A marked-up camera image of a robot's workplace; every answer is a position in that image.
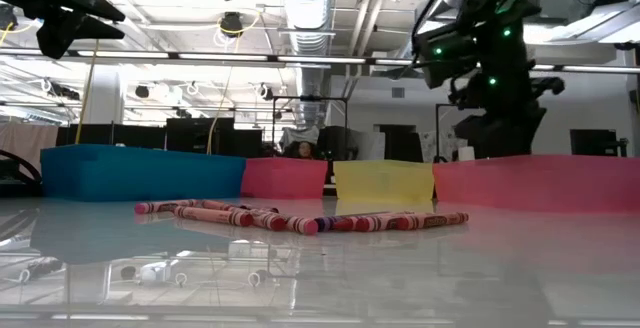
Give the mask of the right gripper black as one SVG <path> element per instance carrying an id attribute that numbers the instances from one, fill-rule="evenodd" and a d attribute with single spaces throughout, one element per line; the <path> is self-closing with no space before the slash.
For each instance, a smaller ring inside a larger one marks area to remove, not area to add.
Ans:
<path id="1" fill-rule="evenodd" d="M 454 127 L 458 138 L 474 148 L 475 158 L 499 158 L 530 155 L 532 142 L 546 109 L 538 99 L 546 88 L 534 87 L 532 95 L 515 103 L 487 101 L 474 96 L 468 88 L 452 89 L 451 103 L 459 110 L 484 109 L 482 115 L 470 115 Z"/>

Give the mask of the red crayon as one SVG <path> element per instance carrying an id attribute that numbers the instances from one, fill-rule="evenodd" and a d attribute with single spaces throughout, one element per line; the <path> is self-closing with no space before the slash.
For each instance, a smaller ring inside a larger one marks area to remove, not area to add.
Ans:
<path id="1" fill-rule="evenodd" d="M 337 216 L 332 227 L 335 231 L 354 231 L 358 220 L 358 216 Z"/>
<path id="2" fill-rule="evenodd" d="M 279 215 L 286 219 L 287 225 L 283 231 L 294 232 L 302 235 L 315 235 L 318 232 L 318 226 L 314 219 L 291 216 L 291 215 Z"/>
<path id="3" fill-rule="evenodd" d="M 221 223 L 233 226 L 248 227 L 253 224 L 253 216 L 243 210 L 219 211 L 189 206 L 178 206 L 173 209 L 173 214 L 183 219 Z"/>
<path id="4" fill-rule="evenodd" d="M 231 203 L 215 201 L 215 200 L 201 200 L 199 202 L 199 207 L 204 209 L 210 209 L 210 210 L 218 210 L 218 211 L 230 211 L 234 209 L 246 210 L 246 207 L 243 205 L 231 204 Z"/>
<path id="5" fill-rule="evenodd" d="M 283 231 L 287 225 L 286 219 L 283 216 L 269 210 L 232 207 L 230 211 L 248 213 L 253 217 L 254 226 L 271 231 Z"/>
<path id="6" fill-rule="evenodd" d="M 411 212 L 362 215 L 354 223 L 354 230 L 358 232 L 396 230 L 398 223 L 409 215 Z"/>
<path id="7" fill-rule="evenodd" d="M 136 214 L 151 214 L 158 212 L 172 212 L 176 207 L 180 206 L 196 206 L 199 203 L 198 200 L 173 200 L 173 201 L 156 201 L 156 202 L 140 202 L 134 207 Z"/>
<path id="8" fill-rule="evenodd" d="M 464 212 L 447 214 L 407 214 L 396 220 L 397 230 L 419 230 L 466 223 L 469 215 Z"/>

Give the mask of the pink plastic bin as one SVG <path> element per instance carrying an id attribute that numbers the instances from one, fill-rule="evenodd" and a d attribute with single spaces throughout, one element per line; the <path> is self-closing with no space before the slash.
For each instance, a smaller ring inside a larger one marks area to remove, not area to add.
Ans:
<path id="1" fill-rule="evenodd" d="M 443 202 L 537 212 L 640 213 L 640 158 L 523 155 L 433 166 Z"/>

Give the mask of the black monitor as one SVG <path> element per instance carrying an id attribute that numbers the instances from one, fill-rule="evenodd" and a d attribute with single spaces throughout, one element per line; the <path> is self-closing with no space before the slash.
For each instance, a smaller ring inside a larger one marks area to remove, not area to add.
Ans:
<path id="1" fill-rule="evenodd" d="M 571 129 L 569 135 L 573 155 L 627 157 L 628 140 L 615 130 Z"/>
<path id="2" fill-rule="evenodd" d="M 375 125 L 376 132 L 384 134 L 385 159 L 423 163 L 420 136 L 415 125 Z"/>

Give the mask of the yellow plastic bin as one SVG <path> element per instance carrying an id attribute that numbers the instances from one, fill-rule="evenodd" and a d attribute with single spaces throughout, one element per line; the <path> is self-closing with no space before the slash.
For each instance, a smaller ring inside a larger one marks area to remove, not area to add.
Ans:
<path id="1" fill-rule="evenodd" d="M 338 161 L 333 164 L 337 197 L 372 203 L 422 203 L 434 191 L 431 164 L 395 160 Z"/>

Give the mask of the pink hanging cloth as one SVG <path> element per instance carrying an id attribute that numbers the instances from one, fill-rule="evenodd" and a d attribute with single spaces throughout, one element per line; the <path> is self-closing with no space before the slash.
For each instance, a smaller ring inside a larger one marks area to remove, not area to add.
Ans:
<path id="1" fill-rule="evenodd" d="M 0 150 L 19 156 L 41 171 L 41 151 L 55 147 L 57 135 L 54 125 L 0 123 Z"/>

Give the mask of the blue plastic bin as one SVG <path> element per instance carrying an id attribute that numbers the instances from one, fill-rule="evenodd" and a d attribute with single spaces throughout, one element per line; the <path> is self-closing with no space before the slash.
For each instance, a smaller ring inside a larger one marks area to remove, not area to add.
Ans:
<path id="1" fill-rule="evenodd" d="M 246 160 L 111 145 L 79 144 L 43 149 L 48 197 L 88 201 L 161 201 L 236 198 Z"/>

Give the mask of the black office chair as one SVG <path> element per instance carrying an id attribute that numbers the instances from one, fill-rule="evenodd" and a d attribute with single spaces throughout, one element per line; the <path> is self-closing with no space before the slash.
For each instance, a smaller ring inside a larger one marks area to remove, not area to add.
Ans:
<path id="1" fill-rule="evenodd" d="M 326 126 L 319 131 L 316 148 L 328 161 L 348 161 L 352 158 L 351 130 L 343 126 Z"/>

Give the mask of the person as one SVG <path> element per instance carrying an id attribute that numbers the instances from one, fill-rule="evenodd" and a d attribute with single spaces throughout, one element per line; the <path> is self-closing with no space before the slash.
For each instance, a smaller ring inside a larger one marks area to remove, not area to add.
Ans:
<path id="1" fill-rule="evenodd" d="M 285 148 L 284 156 L 295 159 L 313 159 L 315 145 L 308 141 L 294 141 Z"/>

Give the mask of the red plastic bin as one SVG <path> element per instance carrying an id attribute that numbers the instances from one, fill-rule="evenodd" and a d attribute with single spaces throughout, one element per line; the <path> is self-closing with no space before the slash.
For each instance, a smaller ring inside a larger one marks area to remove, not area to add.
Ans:
<path id="1" fill-rule="evenodd" d="M 250 158 L 241 196 L 262 199 L 320 199 L 328 163 L 294 158 Z"/>

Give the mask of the silver air duct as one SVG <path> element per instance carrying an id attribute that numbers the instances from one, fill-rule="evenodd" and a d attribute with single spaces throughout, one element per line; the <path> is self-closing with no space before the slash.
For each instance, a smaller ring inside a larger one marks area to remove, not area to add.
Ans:
<path id="1" fill-rule="evenodd" d="M 292 52 L 302 56 L 325 56 L 329 50 L 328 35 L 317 33 L 328 30 L 331 0 L 284 0 L 287 28 L 311 31 L 289 35 Z M 296 88 L 299 96 L 326 94 L 325 74 L 319 68 L 296 68 Z M 298 101 L 296 114 L 299 125 L 312 126 L 322 120 L 325 107 L 319 102 Z"/>

